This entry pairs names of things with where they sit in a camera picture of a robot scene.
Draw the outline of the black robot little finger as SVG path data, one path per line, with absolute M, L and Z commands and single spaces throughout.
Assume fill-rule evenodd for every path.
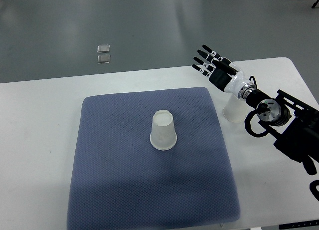
M 207 69 L 201 68 L 195 64 L 192 65 L 192 67 L 197 70 L 198 72 L 200 72 L 202 75 L 204 75 L 205 77 L 210 77 L 211 76 L 211 72 L 209 72 Z

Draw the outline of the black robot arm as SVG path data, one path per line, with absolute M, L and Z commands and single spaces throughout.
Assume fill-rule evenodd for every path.
M 275 98 L 257 87 L 254 76 L 245 78 L 243 71 L 228 58 L 203 45 L 198 51 L 194 69 L 208 78 L 216 88 L 229 93 L 224 109 L 226 119 L 233 121 L 240 104 L 252 107 L 244 117 L 246 132 L 256 138 L 271 134 L 274 146 L 284 155 L 301 163 L 305 171 L 317 174 L 319 161 L 319 112 L 290 94 L 278 90 Z

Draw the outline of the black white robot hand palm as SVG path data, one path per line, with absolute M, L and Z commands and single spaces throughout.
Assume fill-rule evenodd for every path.
M 236 69 L 237 74 L 227 74 L 219 68 L 218 63 L 214 63 L 213 65 L 216 67 L 216 69 L 212 71 L 209 81 L 223 92 L 243 93 L 243 91 L 250 86 L 250 80 L 245 78 L 243 71 L 227 58 L 223 57 L 220 62 L 223 62 Z

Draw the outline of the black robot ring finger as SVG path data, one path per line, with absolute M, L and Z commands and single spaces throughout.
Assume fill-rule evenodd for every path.
M 207 71 L 214 71 L 216 69 L 214 65 L 208 64 L 204 62 L 203 60 L 199 59 L 198 57 L 194 57 L 193 59 Z

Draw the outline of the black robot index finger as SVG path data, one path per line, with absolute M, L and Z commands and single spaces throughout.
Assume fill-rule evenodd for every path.
M 209 53 L 209 55 L 211 55 L 213 58 L 218 59 L 218 60 L 222 60 L 223 57 L 218 54 L 216 51 L 212 50 L 210 47 L 208 47 L 207 45 L 203 44 L 202 48 Z

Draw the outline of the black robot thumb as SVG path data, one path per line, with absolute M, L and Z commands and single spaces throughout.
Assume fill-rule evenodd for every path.
M 226 72 L 227 74 L 237 74 L 237 70 L 232 68 L 231 66 L 223 63 L 223 62 L 218 62 L 219 68 Z

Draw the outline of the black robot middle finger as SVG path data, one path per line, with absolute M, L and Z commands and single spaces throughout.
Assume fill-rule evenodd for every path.
M 207 53 L 203 50 L 197 50 L 197 53 L 205 60 L 208 61 L 208 63 L 214 64 L 219 62 L 219 54 L 212 50 L 211 52 Z

